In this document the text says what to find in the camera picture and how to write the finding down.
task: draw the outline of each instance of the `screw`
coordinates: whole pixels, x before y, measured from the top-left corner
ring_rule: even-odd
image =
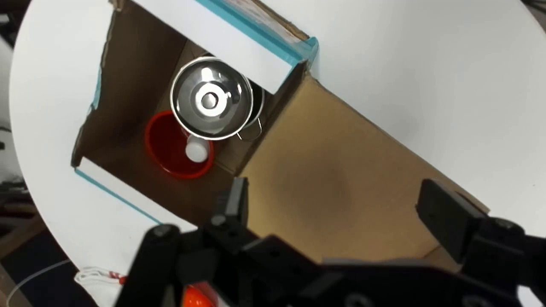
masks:
[[[497,225],[501,226],[502,228],[505,228],[505,229],[511,229],[512,227],[515,226],[514,223],[510,222],[510,221],[507,221],[507,220],[504,220],[504,219],[495,219],[495,222],[497,223]]]
[[[210,219],[210,222],[216,227],[221,226],[225,223],[225,216],[221,214],[215,215]]]
[[[351,293],[345,298],[345,307],[373,307],[373,302],[360,293]]]
[[[153,228],[153,234],[158,237],[166,235],[171,229],[170,225],[159,225]]]
[[[489,301],[480,296],[464,296],[462,305],[463,307],[493,307]]]

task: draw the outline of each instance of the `white round table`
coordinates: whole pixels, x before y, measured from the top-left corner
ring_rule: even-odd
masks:
[[[264,2],[318,38],[313,74],[326,88],[493,214],[546,234],[546,36],[520,1]],[[23,174],[58,243],[78,267],[126,273],[151,221],[70,167],[110,16],[106,0],[34,0],[10,110]]]

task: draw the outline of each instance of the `pot handle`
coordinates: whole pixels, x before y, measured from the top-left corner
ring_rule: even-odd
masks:
[[[254,141],[254,140],[256,140],[257,138],[259,138],[260,135],[262,134],[262,122],[260,121],[260,118],[259,118],[259,117],[258,117],[258,126],[260,127],[260,133],[258,133],[258,135],[255,136],[255,137],[252,138],[252,139],[244,139],[244,138],[241,137],[241,134],[240,134],[240,133],[237,133],[237,136],[239,137],[239,139],[240,139],[241,141],[248,141],[248,142]]]

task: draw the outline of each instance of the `metal pot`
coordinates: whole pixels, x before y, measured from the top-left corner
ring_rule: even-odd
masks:
[[[250,81],[217,57],[203,56],[184,65],[170,91],[173,113],[188,132],[207,140],[236,135],[253,110]]]
[[[253,107],[252,112],[250,114],[250,119],[248,120],[248,123],[243,127],[243,129],[249,128],[252,126],[255,122],[258,122],[258,126],[260,127],[260,132],[257,136],[255,136],[252,139],[244,139],[240,133],[237,133],[237,136],[241,140],[245,141],[254,141],[255,139],[259,138],[262,134],[262,122],[260,121],[260,114],[262,114],[262,110],[264,109],[264,102],[265,102],[265,90],[261,88],[256,83],[250,81],[250,85],[252,86],[252,93],[253,93]]]

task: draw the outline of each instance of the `red bowl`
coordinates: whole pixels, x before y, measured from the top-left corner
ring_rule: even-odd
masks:
[[[146,151],[167,173],[180,179],[203,176],[214,162],[214,148],[209,141],[209,158],[195,163],[186,156],[187,137],[172,111],[164,111],[152,117],[144,133]]]

